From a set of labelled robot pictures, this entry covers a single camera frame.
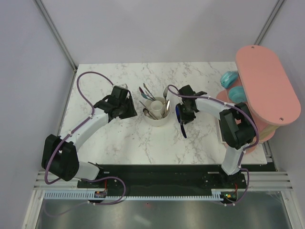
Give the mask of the blue plastic knife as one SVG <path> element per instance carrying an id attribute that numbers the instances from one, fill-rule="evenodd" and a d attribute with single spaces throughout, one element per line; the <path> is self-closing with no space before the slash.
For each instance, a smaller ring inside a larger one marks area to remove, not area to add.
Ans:
<path id="1" fill-rule="evenodd" d="M 187 135 L 186 135 L 186 132 L 185 132 L 185 129 L 184 129 L 184 126 L 183 126 L 183 122 L 181 120 L 181 115 L 180 115 L 179 107 L 180 107 L 180 104 L 177 104 L 175 106 L 175 112 L 176 112 L 177 121 L 178 121 L 178 123 L 180 125 L 180 129 L 181 129 L 181 133 L 182 133 L 183 137 L 187 138 Z"/>

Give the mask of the teal plastic spoon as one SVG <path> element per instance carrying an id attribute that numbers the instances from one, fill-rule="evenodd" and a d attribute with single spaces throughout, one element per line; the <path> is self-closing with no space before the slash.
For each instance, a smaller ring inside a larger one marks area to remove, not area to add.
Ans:
<path id="1" fill-rule="evenodd" d="M 144 94 L 144 93 L 141 93 L 141 96 L 144 98 L 144 99 L 147 99 L 147 100 L 150 100 L 150 101 L 154 101 L 151 97 L 149 97 L 148 95 Z"/>

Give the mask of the silver small spoon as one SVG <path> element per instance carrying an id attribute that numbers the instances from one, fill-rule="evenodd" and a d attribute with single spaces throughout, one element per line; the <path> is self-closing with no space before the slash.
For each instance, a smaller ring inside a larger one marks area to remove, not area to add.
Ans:
<path id="1" fill-rule="evenodd" d="M 148 111 L 148 109 L 144 108 L 142 111 L 146 117 L 149 117 L 152 120 L 156 120 L 156 118 Z"/>

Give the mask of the teal handled silver fork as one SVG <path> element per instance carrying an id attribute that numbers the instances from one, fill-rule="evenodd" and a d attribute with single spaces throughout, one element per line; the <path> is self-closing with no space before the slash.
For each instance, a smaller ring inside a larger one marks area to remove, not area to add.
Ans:
<path id="1" fill-rule="evenodd" d="M 170 104 L 170 101 L 167 100 L 167 94 L 168 94 L 168 87 L 166 87 L 163 92 L 163 97 L 165 99 L 165 110 L 163 113 L 163 118 L 165 118 L 167 116 L 167 112 L 168 112 L 169 104 Z"/>

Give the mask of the white round divided container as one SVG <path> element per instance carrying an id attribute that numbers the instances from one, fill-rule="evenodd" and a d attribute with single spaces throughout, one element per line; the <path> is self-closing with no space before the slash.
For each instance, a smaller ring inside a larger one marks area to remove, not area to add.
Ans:
<path id="1" fill-rule="evenodd" d="M 165 110 L 165 99 L 163 97 L 158 97 L 158 96 L 156 96 L 155 99 L 156 101 L 145 100 L 145 102 L 143 103 L 152 111 L 152 113 L 159 120 L 152 120 L 151 118 L 146 117 L 145 115 L 144 115 L 144 120 L 146 121 L 147 124 L 151 126 L 155 126 L 155 127 L 164 126 L 170 120 L 171 105 L 169 105 L 167 116 L 163 118 L 163 113 Z"/>

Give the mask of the dark chopstick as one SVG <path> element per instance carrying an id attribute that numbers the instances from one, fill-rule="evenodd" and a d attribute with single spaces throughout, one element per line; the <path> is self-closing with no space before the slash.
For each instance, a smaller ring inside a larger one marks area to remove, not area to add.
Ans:
<path id="1" fill-rule="evenodd" d="M 153 113 L 152 111 L 142 102 L 139 100 L 139 103 L 142 104 L 144 106 L 145 109 L 148 110 L 148 112 L 150 113 L 150 115 L 155 119 L 155 120 L 159 120 Z"/>

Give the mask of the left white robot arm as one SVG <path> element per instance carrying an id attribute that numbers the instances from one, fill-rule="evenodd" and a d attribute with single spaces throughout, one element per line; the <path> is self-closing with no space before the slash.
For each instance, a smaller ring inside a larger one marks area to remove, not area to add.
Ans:
<path id="1" fill-rule="evenodd" d="M 41 166 L 59 179 L 70 181 L 84 178 L 93 187 L 101 187 L 105 177 L 97 165 L 79 161 L 78 150 L 101 127 L 113 119 L 137 116 L 131 92 L 126 84 L 116 85 L 112 93 L 93 106 L 93 113 L 74 129 L 55 136 L 49 135 L 44 144 Z"/>

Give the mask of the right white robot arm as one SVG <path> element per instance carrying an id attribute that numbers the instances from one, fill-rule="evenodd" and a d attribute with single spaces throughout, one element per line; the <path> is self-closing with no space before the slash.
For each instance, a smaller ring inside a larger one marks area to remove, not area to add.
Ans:
<path id="1" fill-rule="evenodd" d="M 218 119 L 223 140 L 227 144 L 221 164 L 224 172 L 218 176 L 218 182 L 222 187 L 230 187 L 235 183 L 234 174 L 240 171 L 246 150 L 258 144 L 258 129 L 248 106 L 243 102 L 226 103 L 208 96 L 206 92 L 196 93 L 190 85 L 179 89 L 178 96 L 182 102 L 176 105 L 175 112 L 185 138 L 184 125 L 192 122 L 196 113 L 206 112 Z"/>

